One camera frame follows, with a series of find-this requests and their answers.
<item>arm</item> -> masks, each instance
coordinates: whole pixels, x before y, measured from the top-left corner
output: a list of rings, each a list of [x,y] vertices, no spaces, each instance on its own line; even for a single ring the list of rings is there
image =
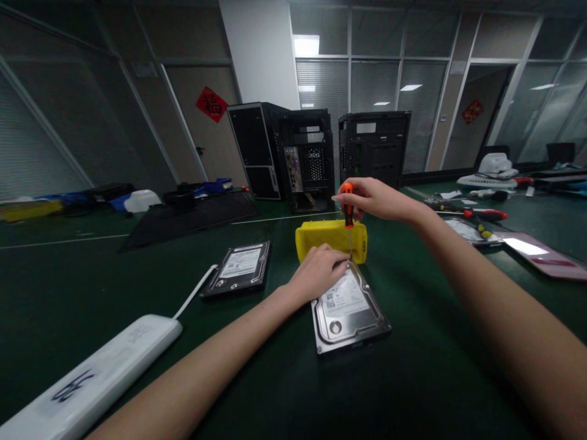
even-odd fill
[[[98,439],[185,439],[261,345],[298,308],[343,275],[350,256],[312,248],[291,281],[209,338],[99,426]]]
[[[587,433],[587,348],[542,304],[436,213],[382,182],[349,179],[336,200],[409,224],[422,239],[510,380],[555,436]]]

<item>black computer tower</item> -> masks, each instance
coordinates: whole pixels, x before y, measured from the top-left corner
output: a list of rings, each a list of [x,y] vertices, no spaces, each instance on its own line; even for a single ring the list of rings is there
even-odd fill
[[[273,121],[277,112],[289,110],[258,102],[229,106],[227,111],[251,194],[260,200],[283,200]]]
[[[374,177],[399,188],[411,116],[411,111],[395,111],[341,117],[341,182],[349,177]]]
[[[334,151],[328,110],[278,112],[274,121],[283,187],[292,212],[333,211]]]

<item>hand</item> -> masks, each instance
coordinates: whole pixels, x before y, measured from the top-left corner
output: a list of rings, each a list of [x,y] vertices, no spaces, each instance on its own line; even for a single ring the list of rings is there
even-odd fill
[[[342,278],[347,268],[345,261],[349,258],[350,255],[334,250],[326,243],[318,248],[312,247],[286,286],[302,304],[308,303]]]
[[[353,205],[353,218],[361,220],[363,213],[368,212],[386,220],[400,220],[410,222],[422,212],[430,209],[423,203],[396,191],[382,181],[372,177],[351,177],[345,182],[350,182],[354,187],[353,194],[338,194],[333,196],[335,202]]]

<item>white power strip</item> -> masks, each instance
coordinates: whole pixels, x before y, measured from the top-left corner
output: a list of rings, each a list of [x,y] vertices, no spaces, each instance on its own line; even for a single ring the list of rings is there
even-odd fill
[[[181,332],[175,319],[137,319],[2,425],[0,439],[80,438]]]

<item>green workbench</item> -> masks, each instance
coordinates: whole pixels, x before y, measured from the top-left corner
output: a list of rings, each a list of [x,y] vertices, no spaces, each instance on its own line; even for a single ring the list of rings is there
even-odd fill
[[[432,195],[453,184],[420,185]],[[418,196],[405,189],[415,199]],[[222,327],[255,306],[298,266],[285,202],[258,202],[264,220],[226,225],[118,254],[138,219],[100,212],[0,225],[0,423],[145,314],[173,316],[228,247],[270,240],[262,293],[202,302],[183,333],[106,416]],[[585,203],[511,197],[503,225],[579,259]],[[309,306],[249,361],[194,438],[540,438],[537,422],[497,367],[436,263],[407,226],[367,216],[361,271],[393,326],[371,346],[319,359]],[[487,258],[587,342],[585,284],[551,280],[506,251]]]

